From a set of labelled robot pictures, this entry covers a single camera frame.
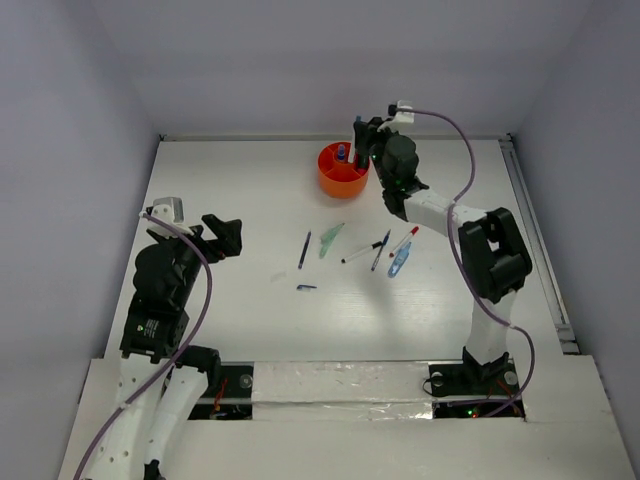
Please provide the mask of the blue ballpoint pen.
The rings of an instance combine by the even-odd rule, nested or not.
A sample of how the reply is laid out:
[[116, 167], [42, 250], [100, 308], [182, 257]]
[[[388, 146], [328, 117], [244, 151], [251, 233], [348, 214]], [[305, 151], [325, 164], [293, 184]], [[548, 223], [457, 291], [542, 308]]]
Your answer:
[[376, 270], [376, 268], [377, 268], [377, 266], [379, 264], [380, 258], [382, 256], [382, 253], [383, 253], [383, 251], [384, 251], [384, 249], [385, 249], [385, 247], [386, 247], [386, 245], [387, 245], [387, 243], [389, 241], [390, 235], [391, 235], [391, 229], [389, 229], [386, 232], [385, 236], [383, 237], [383, 239], [382, 239], [382, 241], [380, 243], [380, 246], [378, 248], [378, 251], [376, 253], [374, 261], [373, 261], [373, 263], [371, 265], [371, 269], [370, 269], [371, 272], [374, 272]]

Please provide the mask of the red-capped white marker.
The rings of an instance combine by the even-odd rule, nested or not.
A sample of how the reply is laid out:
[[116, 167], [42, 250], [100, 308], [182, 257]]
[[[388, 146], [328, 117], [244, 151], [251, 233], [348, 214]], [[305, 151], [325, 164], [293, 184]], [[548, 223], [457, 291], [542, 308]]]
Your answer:
[[389, 252], [389, 258], [393, 258], [397, 253], [415, 236], [419, 231], [419, 226], [414, 226]]

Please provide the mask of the black-capped white marker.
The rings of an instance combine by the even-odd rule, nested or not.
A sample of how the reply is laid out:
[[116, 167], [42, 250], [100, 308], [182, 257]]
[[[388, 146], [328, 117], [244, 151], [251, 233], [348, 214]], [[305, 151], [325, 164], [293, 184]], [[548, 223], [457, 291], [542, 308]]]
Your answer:
[[360, 249], [360, 250], [358, 250], [358, 251], [356, 251], [356, 252], [354, 252], [354, 253], [352, 253], [352, 254], [344, 257], [344, 258], [342, 258], [340, 262], [341, 262], [341, 264], [346, 264], [348, 262], [351, 262], [351, 261], [355, 260], [356, 258], [359, 258], [359, 257], [361, 257], [363, 255], [368, 254], [369, 252], [371, 252], [373, 250], [376, 250], [376, 249], [380, 248], [382, 246], [382, 243], [383, 243], [382, 241], [377, 241], [377, 242], [375, 242], [375, 243], [373, 243], [371, 245], [368, 245], [368, 246], [366, 246], [366, 247], [364, 247], [364, 248], [362, 248], [362, 249]]

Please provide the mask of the blue translucent utility knife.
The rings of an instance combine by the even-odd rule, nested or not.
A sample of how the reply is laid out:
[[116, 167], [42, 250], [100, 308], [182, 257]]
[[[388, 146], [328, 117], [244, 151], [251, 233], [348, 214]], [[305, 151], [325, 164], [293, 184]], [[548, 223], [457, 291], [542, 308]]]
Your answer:
[[403, 268], [406, 260], [409, 257], [411, 246], [412, 246], [412, 243], [411, 242], [407, 242], [394, 255], [393, 261], [392, 261], [392, 263], [391, 263], [391, 265], [389, 267], [389, 270], [387, 272], [387, 276], [389, 278], [393, 279], [399, 274], [399, 272]]

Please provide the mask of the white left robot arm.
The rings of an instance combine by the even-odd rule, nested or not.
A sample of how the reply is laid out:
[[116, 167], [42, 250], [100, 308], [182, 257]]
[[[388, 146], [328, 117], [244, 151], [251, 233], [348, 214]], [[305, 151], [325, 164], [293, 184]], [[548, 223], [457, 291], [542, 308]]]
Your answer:
[[213, 214], [186, 227], [155, 213], [153, 244], [135, 258], [114, 410], [86, 448], [77, 479], [162, 479], [189, 415], [222, 381], [218, 350], [193, 339], [213, 296], [213, 264], [242, 250], [242, 222]]

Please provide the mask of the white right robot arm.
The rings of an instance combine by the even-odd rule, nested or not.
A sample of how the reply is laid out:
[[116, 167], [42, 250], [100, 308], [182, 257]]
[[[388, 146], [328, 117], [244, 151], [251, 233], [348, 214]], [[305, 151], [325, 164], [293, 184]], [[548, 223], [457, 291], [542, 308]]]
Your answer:
[[470, 156], [469, 180], [453, 198], [436, 193], [418, 178], [416, 144], [398, 132], [400, 122], [413, 121], [405, 110], [387, 119], [356, 119], [355, 153], [375, 168], [384, 204], [392, 215], [448, 239], [454, 261], [474, 298], [460, 379], [468, 390], [482, 392], [496, 381], [494, 365], [508, 358], [508, 317], [516, 293], [532, 272], [532, 260], [511, 211], [503, 207], [487, 211], [461, 203], [475, 180], [475, 153], [454, 121], [442, 114], [433, 116], [453, 126]]

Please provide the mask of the orange round organizer container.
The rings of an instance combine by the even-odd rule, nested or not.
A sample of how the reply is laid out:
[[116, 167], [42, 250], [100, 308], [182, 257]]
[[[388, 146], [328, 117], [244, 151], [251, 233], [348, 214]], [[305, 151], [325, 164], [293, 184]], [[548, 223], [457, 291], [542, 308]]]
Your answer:
[[[338, 145], [346, 146], [346, 161], [339, 162], [336, 158]], [[360, 176], [352, 162], [349, 161], [351, 143], [335, 142], [325, 146], [317, 158], [317, 179], [323, 192], [332, 198], [352, 199], [357, 197], [365, 188], [369, 170]]]

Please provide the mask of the purple gel pen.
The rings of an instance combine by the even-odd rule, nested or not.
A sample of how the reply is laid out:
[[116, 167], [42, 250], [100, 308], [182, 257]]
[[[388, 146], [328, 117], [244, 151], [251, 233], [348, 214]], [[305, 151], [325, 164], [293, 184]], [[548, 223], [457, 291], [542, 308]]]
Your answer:
[[306, 255], [307, 255], [307, 252], [308, 252], [308, 249], [309, 249], [309, 245], [310, 245], [310, 242], [311, 242], [311, 237], [312, 237], [312, 231], [309, 230], [307, 232], [307, 234], [306, 234], [305, 241], [304, 241], [304, 244], [303, 244], [303, 247], [302, 247], [302, 251], [301, 251], [301, 255], [300, 255], [300, 258], [299, 258], [299, 261], [298, 261], [297, 268], [299, 270], [301, 270], [303, 268], [303, 266], [304, 266]]

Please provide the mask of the green translucent utility knife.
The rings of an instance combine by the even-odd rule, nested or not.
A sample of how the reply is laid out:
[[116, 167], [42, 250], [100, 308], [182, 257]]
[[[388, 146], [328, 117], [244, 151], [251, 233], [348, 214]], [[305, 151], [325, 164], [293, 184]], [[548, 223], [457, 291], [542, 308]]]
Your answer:
[[329, 230], [327, 230], [321, 237], [320, 237], [320, 252], [319, 252], [319, 258], [320, 259], [324, 259], [325, 256], [327, 255], [331, 245], [333, 244], [336, 236], [339, 234], [339, 232], [341, 231], [341, 229], [345, 226], [344, 223], [340, 223], [332, 228], [330, 228]]

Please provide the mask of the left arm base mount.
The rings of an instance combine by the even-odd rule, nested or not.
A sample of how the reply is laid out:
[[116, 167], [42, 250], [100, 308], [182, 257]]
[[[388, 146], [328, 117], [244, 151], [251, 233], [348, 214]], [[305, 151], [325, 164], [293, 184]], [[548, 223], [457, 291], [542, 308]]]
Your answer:
[[223, 363], [220, 380], [193, 407], [189, 420], [251, 420], [253, 363]]

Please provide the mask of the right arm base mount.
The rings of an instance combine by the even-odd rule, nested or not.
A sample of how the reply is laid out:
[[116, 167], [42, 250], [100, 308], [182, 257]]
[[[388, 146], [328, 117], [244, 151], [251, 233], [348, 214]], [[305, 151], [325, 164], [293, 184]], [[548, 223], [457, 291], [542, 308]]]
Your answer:
[[481, 364], [462, 350], [459, 361], [430, 364], [421, 381], [423, 392], [434, 401], [436, 419], [526, 418], [519, 378], [508, 353]]

